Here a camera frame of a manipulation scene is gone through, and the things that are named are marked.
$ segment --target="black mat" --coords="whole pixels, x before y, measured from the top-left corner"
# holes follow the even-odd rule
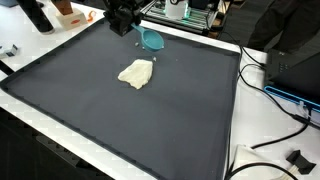
[[[97,23],[14,73],[2,89],[159,179],[222,179],[233,112],[237,53],[162,34],[150,54]],[[149,84],[117,80],[156,56]]]

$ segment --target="table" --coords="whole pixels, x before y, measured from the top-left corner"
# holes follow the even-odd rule
[[[0,43],[14,43],[20,47],[17,56],[2,60],[14,71],[24,67],[86,28],[86,26],[82,26],[65,32],[57,20],[52,16],[55,13],[53,5],[51,5],[48,0],[42,2],[46,5],[44,12],[56,28],[56,32],[50,36],[40,35],[19,7],[14,7],[12,9],[0,7],[0,22],[6,22],[6,24],[0,24]],[[82,5],[73,4],[73,6],[85,12],[86,15],[90,10],[93,10],[93,8]],[[98,9],[94,10],[97,12],[95,21],[101,19],[103,17],[103,11]],[[143,21],[141,25],[208,45],[239,52],[239,47],[233,44],[150,22]],[[267,56],[265,53],[250,49],[247,49],[247,51],[258,61],[266,61]],[[244,55],[241,66],[244,66],[247,63],[252,63],[252,61]],[[5,77],[6,75],[0,72],[0,79],[2,80]],[[259,70],[248,69],[244,72],[244,77],[249,83],[257,87],[262,87],[263,73]],[[287,110],[296,112],[295,105],[280,99],[278,100]],[[116,180],[155,179],[80,134],[7,95],[2,90],[0,90],[0,107]],[[233,113],[231,158],[233,158],[236,145],[238,144],[251,146],[264,141],[269,141],[291,134],[297,131],[301,126],[300,123],[280,112],[280,110],[265,96],[248,88],[241,82],[237,88]],[[289,164],[286,162],[285,156],[294,149],[300,149],[307,159],[319,164],[320,131],[308,128],[306,132],[298,137],[258,149],[258,152],[270,159],[273,163],[288,168]],[[248,179],[249,176],[252,177],[252,174],[250,175],[250,173],[248,173],[248,176],[246,176],[244,173],[240,174],[240,179]],[[299,178],[304,180],[319,179],[320,169],[316,166],[311,175],[301,176]]]

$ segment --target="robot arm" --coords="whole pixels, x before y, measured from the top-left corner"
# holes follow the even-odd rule
[[[103,0],[107,7],[104,16],[110,22],[110,29],[120,36],[132,30],[131,24],[139,25],[142,14],[141,6],[144,0]]]

